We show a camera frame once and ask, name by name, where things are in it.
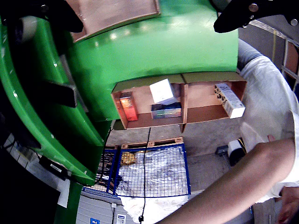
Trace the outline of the person hand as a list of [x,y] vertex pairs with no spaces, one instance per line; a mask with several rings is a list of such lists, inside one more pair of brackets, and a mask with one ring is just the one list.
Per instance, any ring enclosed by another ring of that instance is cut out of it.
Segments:
[[281,191],[282,207],[277,224],[289,224],[299,210],[299,188],[283,187]]

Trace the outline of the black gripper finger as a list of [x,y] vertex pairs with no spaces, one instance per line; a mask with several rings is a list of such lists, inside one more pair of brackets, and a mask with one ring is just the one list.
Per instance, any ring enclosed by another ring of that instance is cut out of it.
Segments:
[[80,33],[84,27],[65,0],[2,0],[0,2],[0,18],[5,26],[13,25],[26,16],[47,20],[73,33]]
[[226,33],[247,26],[263,17],[283,15],[293,27],[299,23],[297,0],[232,0],[214,23],[217,33]]

